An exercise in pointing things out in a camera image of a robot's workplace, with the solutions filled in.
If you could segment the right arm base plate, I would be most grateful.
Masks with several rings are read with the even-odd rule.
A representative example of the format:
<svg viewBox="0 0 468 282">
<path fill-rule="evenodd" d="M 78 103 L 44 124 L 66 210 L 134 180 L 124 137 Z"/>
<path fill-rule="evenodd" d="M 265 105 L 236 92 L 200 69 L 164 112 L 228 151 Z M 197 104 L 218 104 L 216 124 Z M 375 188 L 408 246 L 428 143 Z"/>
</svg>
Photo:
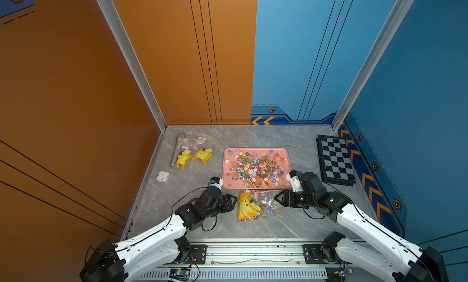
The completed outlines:
<svg viewBox="0 0 468 282">
<path fill-rule="evenodd" d="M 305 244 L 302 246 L 303 257 L 306 264 L 323 264 L 326 266 L 341 267 L 343 264 L 352 266 L 352 263 L 339 258 L 337 246 L 323 247 L 321 244 Z"/>
</svg>

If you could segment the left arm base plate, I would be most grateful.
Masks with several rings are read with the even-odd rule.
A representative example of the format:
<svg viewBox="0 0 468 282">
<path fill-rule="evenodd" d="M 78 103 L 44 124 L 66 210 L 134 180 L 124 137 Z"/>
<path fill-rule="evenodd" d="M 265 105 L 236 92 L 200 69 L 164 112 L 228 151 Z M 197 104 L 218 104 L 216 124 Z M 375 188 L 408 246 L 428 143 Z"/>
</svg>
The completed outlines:
<svg viewBox="0 0 468 282">
<path fill-rule="evenodd" d="M 195 244 L 190 245 L 186 249 L 183 249 L 174 263 L 176 264 L 197 264 L 203 265 L 206 262 L 207 257 L 207 245 L 206 244 Z"/>
</svg>

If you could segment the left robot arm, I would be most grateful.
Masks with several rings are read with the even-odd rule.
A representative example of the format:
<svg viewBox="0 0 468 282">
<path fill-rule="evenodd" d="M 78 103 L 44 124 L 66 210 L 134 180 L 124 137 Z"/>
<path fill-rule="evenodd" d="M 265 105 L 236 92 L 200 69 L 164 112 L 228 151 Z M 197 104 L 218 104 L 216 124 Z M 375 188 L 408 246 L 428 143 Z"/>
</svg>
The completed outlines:
<svg viewBox="0 0 468 282">
<path fill-rule="evenodd" d="M 90 247 L 79 277 L 83 282 L 132 282 L 145 272 L 185 261 L 191 245 L 185 235 L 206 219 L 235 209 L 238 198 L 212 184 L 198 198 L 172 209 L 172 215 L 151 229 L 125 241 L 106 240 Z"/>
</svg>

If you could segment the yellow duck ziploc bag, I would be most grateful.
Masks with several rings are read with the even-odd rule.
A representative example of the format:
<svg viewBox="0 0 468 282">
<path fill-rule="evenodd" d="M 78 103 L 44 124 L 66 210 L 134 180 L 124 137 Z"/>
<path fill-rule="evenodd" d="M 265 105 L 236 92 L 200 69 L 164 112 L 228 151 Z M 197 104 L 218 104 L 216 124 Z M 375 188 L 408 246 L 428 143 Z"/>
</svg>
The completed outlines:
<svg viewBox="0 0 468 282">
<path fill-rule="evenodd" d="M 244 190 L 238 198 L 238 220 L 253 221 L 265 217 L 281 217 L 280 204 L 274 199 L 275 191 Z"/>
<path fill-rule="evenodd" d="M 185 136 L 184 145 L 178 155 L 178 160 L 175 164 L 175 168 L 184 170 L 188 161 L 192 158 L 196 151 L 197 137 Z"/>
<path fill-rule="evenodd" d="M 191 160 L 202 161 L 204 166 L 207 166 L 214 153 L 218 153 L 224 147 L 217 138 L 207 133 L 199 134 L 196 144 L 196 151 Z"/>
</svg>

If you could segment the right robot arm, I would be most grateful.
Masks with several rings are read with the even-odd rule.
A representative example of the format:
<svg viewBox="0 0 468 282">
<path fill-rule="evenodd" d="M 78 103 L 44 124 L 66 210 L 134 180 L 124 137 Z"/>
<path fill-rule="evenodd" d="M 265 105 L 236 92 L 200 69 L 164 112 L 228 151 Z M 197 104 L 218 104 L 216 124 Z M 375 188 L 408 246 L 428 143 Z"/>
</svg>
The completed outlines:
<svg viewBox="0 0 468 282">
<path fill-rule="evenodd" d="M 321 244 L 322 259 L 329 263 L 349 262 L 385 282 L 447 282 L 449 276 L 442 254 L 423 249 L 400 237 L 369 217 L 355 202 L 337 189 L 328 191 L 313 172 L 291 171 L 286 175 L 291 189 L 275 200 L 286 208 L 315 209 L 322 217 L 357 234 L 370 249 L 339 232 L 329 234 Z"/>
</svg>

